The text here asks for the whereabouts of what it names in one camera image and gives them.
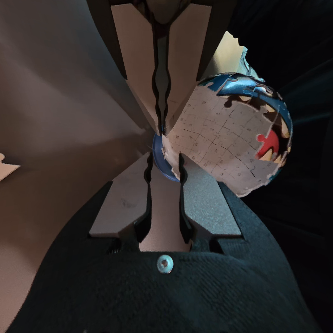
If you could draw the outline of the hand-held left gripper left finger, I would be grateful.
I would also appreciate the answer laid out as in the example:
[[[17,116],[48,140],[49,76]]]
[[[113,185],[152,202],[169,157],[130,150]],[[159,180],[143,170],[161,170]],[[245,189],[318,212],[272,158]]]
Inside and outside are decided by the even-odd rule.
[[[113,179],[90,236],[144,240],[152,223],[151,170],[148,152]]]

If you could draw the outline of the white puzzle pieces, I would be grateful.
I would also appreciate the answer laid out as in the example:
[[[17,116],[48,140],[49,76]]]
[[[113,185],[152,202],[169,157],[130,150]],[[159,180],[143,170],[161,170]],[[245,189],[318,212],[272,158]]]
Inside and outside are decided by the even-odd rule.
[[[5,155],[0,153],[0,181],[2,181],[4,178],[9,176],[15,170],[20,168],[20,165],[3,163],[4,158]]]

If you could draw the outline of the blue white puzzle ball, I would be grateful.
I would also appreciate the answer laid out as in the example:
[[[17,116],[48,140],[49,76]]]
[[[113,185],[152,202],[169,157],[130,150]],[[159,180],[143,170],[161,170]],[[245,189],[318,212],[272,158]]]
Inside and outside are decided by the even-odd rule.
[[[292,119],[278,92],[251,76],[221,73],[195,87],[162,136],[162,154],[177,180],[183,154],[241,198],[277,176],[292,136]]]

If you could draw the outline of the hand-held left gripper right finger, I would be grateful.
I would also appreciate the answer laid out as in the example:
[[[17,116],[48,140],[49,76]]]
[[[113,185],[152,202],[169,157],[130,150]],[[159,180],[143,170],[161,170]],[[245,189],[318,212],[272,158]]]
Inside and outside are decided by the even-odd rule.
[[[180,231],[186,244],[200,239],[239,238],[242,233],[216,179],[179,154]]]

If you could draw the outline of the blue plastic ball stand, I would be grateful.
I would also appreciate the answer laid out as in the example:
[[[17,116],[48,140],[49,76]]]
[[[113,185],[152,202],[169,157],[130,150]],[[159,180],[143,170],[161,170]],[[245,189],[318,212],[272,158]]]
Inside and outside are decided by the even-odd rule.
[[[172,166],[164,158],[162,136],[155,134],[152,142],[152,153],[159,171],[169,180],[179,182],[172,172]]]

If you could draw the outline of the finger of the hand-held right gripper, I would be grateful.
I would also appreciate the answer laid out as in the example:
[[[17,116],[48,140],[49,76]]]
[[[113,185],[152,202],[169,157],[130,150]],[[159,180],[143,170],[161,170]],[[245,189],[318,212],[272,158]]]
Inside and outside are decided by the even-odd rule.
[[[132,4],[112,5],[127,84],[148,122],[160,134],[153,91],[155,58],[152,25]]]
[[[189,4],[169,29],[168,71],[170,93],[165,136],[176,124],[197,85],[197,74],[206,37],[211,6]]]

